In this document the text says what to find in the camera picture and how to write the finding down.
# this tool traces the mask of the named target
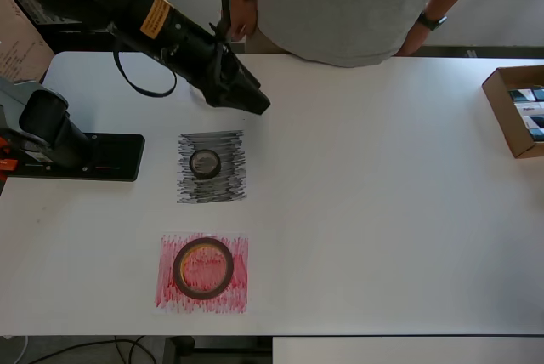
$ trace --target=red scribbles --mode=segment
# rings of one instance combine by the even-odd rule
[[[185,296],[173,280],[173,261],[181,248],[204,234],[166,234],[161,242],[161,260],[156,285],[155,304],[158,310],[167,313],[244,313],[247,309],[247,255],[249,243],[240,235],[211,236],[224,243],[232,253],[234,273],[227,288],[214,299],[196,300]],[[217,250],[203,247],[194,251],[185,260],[183,275],[185,282],[197,290],[215,288],[223,279],[226,270],[224,256]]]

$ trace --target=white table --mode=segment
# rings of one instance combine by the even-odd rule
[[[481,83],[534,60],[338,69],[241,59],[272,100],[214,110],[138,95],[111,54],[57,56],[46,86],[83,131],[143,134],[134,184],[10,179],[0,333],[544,333],[544,159],[515,160]],[[138,84],[172,78],[122,56]],[[248,198],[176,203],[180,133],[246,130]],[[250,238],[248,312],[157,315],[162,233]]]

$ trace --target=black mount plate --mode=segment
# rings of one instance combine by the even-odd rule
[[[62,168],[37,162],[21,151],[11,152],[7,158],[19,160],[8,177],[33,179],[93,179],[101,181],[135,181],[144,152],[145,139],[139,134],[85,133],[94,145],[93,159],[80,168]]]

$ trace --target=cardboard box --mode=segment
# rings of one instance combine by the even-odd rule
[[[0,0],[0,77],[39,81],[54,53],[14,0]]]
[[[512,89],[533,88],[536,85],[544,85],[544,65],[498,68],[483,85],[508,146],[516,158],[544,156],[544,141],[533,140],[508,93]]]

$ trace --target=brown tape roll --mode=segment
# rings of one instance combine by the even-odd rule
[[[184,262],[186,261],[187,257],[189,257],[189,255],[191,255],[194,251],[201,249],[202,247],[213,247],[214,249],[219,251],[224,256],[224,260],[226,263],[223,280],[215,288],[208,291],[200,291],[190,287],[185,281],[183,274]],[[181,293],[192,299],[209,300],[217,297],[227,288],[230,280],[232,279],[235,264],[232,258],[232,253],[224,243],[215,238],[205,237],[195,239],[194,241],[191,241],[187,245],[182,247],[178,255],[176,256],[176,259],[173,261],[172,269],[174,282],[176,283],[176,286]]]

